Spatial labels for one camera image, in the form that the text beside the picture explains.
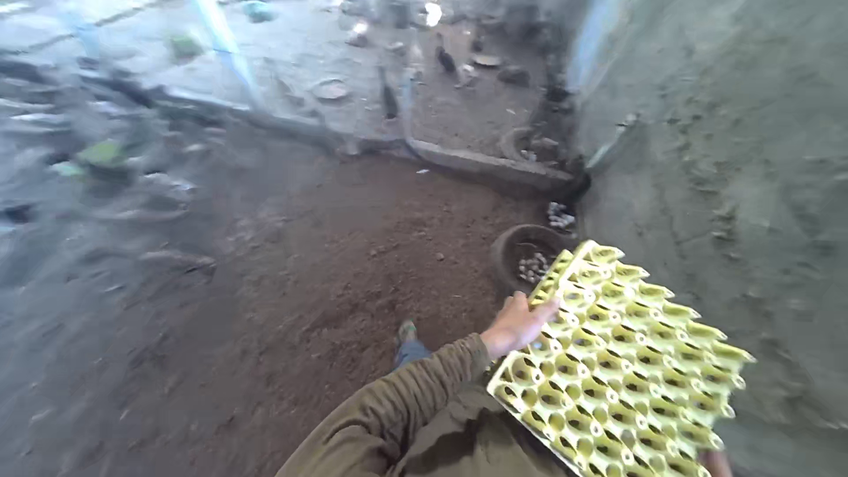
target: rubber tire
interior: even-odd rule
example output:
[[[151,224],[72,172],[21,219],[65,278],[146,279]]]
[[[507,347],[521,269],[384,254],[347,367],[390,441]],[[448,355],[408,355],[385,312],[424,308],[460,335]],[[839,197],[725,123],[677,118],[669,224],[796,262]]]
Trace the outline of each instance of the rubber tire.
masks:
[[[518,262],[516,246],[525,242],[540,244],[556,253],[565,249],[574,251],[580,243],[579,240],[568,238],[552,228],[533,224],[516,225],[500,234],[492,243],[491,249],[492,268],[499,298],[505,298],[516,291],[529,295],[535,288],[515,274]]]

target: concrete wall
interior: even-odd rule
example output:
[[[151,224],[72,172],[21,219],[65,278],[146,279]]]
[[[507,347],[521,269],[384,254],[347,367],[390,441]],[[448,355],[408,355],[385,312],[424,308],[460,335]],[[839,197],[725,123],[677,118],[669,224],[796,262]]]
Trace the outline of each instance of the concrete wall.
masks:
[[[572,62],[581,144],[628,113],[645,124],[595,173],[585,233],[759,358],[717,426],[738,474],[845,475],[848,4],[618,8],[598,53]]]

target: olive green jacket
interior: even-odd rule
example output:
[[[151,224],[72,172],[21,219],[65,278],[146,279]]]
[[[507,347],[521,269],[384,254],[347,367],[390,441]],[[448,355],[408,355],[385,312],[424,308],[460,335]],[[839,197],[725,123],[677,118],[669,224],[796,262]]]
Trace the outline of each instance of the olive green jacket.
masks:
[[[357,391],[327,416],[276,477],[568,475],[480,382],[479,334]]]

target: plastic egg tray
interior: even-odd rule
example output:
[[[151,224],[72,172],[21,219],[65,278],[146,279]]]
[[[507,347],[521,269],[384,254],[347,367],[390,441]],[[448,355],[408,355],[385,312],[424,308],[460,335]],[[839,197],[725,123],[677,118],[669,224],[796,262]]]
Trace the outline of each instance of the plastic egg tray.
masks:
[[[558,316],[486,389],[577,474],[709,477],[698,452],[722,448],[712,425],[734,416],[755,360],[623,256],[591,240],[563,251],[529,299],[560,297]]]

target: person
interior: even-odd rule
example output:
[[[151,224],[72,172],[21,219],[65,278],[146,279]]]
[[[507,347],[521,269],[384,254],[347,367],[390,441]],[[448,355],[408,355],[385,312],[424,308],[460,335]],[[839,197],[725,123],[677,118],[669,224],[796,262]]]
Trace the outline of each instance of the person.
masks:
[[[396,369],[331,412],[276,477],[572,475],[482,382],[492,360],[531,343],[558,308],[530,311],[516,292],[487,330],[432,354],[404,323]],[[701,457],[712,477],[731,477],[723,453]]]

